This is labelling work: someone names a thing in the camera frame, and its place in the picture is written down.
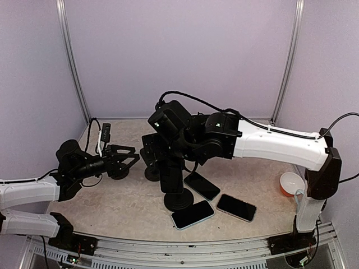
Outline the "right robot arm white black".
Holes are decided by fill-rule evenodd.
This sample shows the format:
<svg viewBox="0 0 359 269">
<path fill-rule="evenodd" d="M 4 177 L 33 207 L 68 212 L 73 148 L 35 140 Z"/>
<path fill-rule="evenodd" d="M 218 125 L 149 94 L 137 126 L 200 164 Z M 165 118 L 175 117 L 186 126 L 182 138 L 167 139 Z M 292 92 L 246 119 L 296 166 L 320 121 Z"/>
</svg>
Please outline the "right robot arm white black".
<svg viewBox="0 0 359 269">
<path fill-rule="evenodd" d="M 312 133 L 274 128 L 231 108 L 191 114 L 179 101 L 166 102 L 164 97 L 148 123 L 154 132 L 142 137 L 141 156 L 163 193 L 182 193 L 186 161 L 199 166 L 214 157 L 259 158 L 304 167 L 305 194 L 294 218 L 295 230 L 287 236 L 293 249 L 308 241 L 325 201 L 342 182 L 342 159 L 329 128 Z"/>
</svg>

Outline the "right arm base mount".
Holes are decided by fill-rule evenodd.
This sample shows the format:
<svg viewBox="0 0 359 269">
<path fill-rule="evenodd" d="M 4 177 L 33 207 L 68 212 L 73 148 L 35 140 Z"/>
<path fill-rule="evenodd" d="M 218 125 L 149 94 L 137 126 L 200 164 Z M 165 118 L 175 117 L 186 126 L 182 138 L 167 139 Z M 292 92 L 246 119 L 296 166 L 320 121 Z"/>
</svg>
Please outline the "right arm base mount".
<svg viewBox="0 0 359 269">
<path fill-rule="evenodd" d="M 293 231 L 288 234 L 271 236 L 268 238 L 268 245 L 271 255 L 282 254 L 307 248 L 315 245 L 317 240 L 314 231 L 309 233 L 299 233 Z"/>
</svg>

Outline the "black pole stand clamp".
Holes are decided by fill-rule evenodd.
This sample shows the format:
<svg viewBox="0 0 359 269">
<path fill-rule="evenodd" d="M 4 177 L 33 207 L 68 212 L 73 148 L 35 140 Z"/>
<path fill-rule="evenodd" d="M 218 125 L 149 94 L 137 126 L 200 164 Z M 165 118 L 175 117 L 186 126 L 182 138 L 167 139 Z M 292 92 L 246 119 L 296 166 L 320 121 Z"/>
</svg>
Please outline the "black pole stand clamp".
<svg viewBox="0 0 359 269">
<path fill-rule="evenodd" d="M 193 194 L 184 186 L 183 186 L 183 192 L 181 194 L 165 193 L 164 195 L 164 205 L 168 210 L 172 212 L 185 209 L 188 206 L 191 206 L 193 203 L 194 203 Z"/>
</svg>

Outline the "phone black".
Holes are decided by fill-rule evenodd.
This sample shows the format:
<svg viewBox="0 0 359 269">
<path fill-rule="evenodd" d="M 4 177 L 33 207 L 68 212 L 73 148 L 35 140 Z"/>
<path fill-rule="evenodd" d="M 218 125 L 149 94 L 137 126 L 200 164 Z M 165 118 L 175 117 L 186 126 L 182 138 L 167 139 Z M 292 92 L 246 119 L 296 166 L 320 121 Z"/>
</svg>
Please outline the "phone black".
<svg viewBox="0 0 359 269">
<path fill-rule="evenodd" d="M 163 193 L 181 194 L 183 192 L 182 169 L 176 166 L 159 168 L 160 189 Z"/>
</svg>

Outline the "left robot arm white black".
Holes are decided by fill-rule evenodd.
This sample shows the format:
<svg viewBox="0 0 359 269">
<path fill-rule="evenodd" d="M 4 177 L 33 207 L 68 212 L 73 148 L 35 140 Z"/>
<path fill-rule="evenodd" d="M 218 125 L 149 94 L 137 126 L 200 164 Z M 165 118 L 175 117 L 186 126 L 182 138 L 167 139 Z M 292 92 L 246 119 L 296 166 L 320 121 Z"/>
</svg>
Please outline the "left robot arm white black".
<svg viewBox="0 0 359 269">
<path fill-rule="evenodd" d="M 76 140 L 65 141 L 56 152 L 59 166 L 39 178 L 1 181 L 1 234 L 38 235 L 56 238 L 66 249 L 78 245 L 72 224 L 56 212 L 35 214 L 14 210 L 15 206 L 37 202 L 71 200 L 83 187 L 84 179 L 107 174 L 126 177 L 140 159 L 134 147 L 108 145 L 97 155 L 80 149 Z"/>
</svg>

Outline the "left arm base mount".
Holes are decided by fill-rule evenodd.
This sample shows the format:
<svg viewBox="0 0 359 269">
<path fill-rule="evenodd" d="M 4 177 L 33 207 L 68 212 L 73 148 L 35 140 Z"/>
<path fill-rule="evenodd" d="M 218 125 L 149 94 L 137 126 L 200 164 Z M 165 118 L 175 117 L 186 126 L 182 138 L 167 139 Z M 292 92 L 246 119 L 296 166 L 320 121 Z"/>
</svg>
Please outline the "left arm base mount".
<svg viewBox="0 0 359 269">
<path fill-rule="evenodd" d="M 48 244 L 62 250 L 93 256 L 98 245 L 95 237 L 73 234 L 69 238 L 49 238 Z"/>
</svg>

